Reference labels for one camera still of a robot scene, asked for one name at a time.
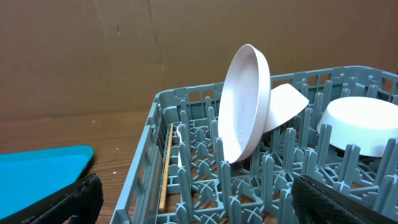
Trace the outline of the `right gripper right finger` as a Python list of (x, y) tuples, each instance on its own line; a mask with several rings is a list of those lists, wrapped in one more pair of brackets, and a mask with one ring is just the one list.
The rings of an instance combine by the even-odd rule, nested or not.
[(397, 224), (307, 175), (294, 180), (292, 206), (300, 224)]

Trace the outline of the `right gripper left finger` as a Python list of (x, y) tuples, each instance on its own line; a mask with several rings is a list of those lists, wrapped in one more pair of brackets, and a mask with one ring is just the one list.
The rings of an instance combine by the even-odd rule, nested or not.
[(88, 174), (29, 207), (1, 219), (1, 223), (96, 223), (103, 202), (103, 185), (99, 175)]

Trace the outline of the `white bowl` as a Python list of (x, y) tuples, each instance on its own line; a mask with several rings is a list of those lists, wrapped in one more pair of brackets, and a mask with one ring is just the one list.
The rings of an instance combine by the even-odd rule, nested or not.
[(390, 138), (397, 137), (397, 105), (363, 96), (331, 101), (319, 123), (332, 127), (330, 144), (345, 150), (348, 144), (360, 147), (360, 154), (381, 157)]

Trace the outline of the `wooden chopstick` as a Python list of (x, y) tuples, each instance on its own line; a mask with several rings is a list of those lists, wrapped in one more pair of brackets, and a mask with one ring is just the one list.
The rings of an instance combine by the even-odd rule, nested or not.
[(169, 130), (168, 143), (167, 143), (167, 151), (166, 151), (166, 155), (165, 155), (162, 188), (161, 188), (161, 192), (160, 192), (160, 201), (159, 201), (159, 210), (160, 211), (165, 210), (165, 203), (166, 203), (166, 198), (167, 198), (167, 184), (168, 184), (168, 179), (169, 179), (169, 164), (170, 164), (170, 154), (171, 154), (171, 147), (172, 147), (172, 141), (173, 141), (173, 131), (174, 131), (174, 125), (171, 124), (170, 130)]

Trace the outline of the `grey dishwasher rack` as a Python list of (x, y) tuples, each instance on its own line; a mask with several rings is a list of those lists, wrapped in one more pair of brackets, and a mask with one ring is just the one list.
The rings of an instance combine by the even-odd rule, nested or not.
[[(381, 159), (340, 157), (299, 117), (272, 132), (249, 158), (249, 165), (217, 168), (212, 148), (221, 97), (221, 83), (176, 88), (158, 93), (116, 204), (112, 223), (177, 223), (192, 217), (219, 223), (232, 207), (246, 223), (260, 223), (266, 214), (282, 223), (296, 221), (288, 190), (294, 177), (317, 171), (327, 186), (353, 177), (349, 196), (393, 219), (397, 218), (397, 141), (389, 139)], [(177, 126), (182, 143), (178, 146)], [(170, 125), (174, 125), (165, 210), (159, 210)], [(178, 150), (182, 167), (178, 167)]]

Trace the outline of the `pink bowl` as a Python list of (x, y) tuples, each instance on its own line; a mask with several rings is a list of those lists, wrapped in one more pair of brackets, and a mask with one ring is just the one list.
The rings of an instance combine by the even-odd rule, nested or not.
[(268, 133), (286, 123), (304, 110), (308, 104), (309, 99), (291, 84), (286, 83), (272, 89), (264, 133)]

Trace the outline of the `large pink plate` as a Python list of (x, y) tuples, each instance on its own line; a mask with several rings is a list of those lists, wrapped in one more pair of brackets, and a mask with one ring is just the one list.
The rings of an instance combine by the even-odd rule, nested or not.
[(220, 99), (218, 136), (224, 160), (248, 158), (257, 147), (271, 103), (271, 75), (262, 52), (251, 44), (239, 48), (229, 66)]

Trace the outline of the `white plastic fork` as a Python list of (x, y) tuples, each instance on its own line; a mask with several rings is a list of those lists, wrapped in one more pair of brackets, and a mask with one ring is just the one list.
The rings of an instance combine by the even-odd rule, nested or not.
[[(182, 123), (180, 123), (180, 124), (177, 126), (177, 130), (176, 130), (177, 136), (178, 136), (178, 139), (179, 139), (178, 146), (182, 143), (182, 135), (181, 135), (181, 132), (180, 132), (181, 126), (182, 126)], [(178, 167), (182, 167), (182, 160), (181, 160), (181, 155), (180, 155), (179, 150), (178, 150)]]

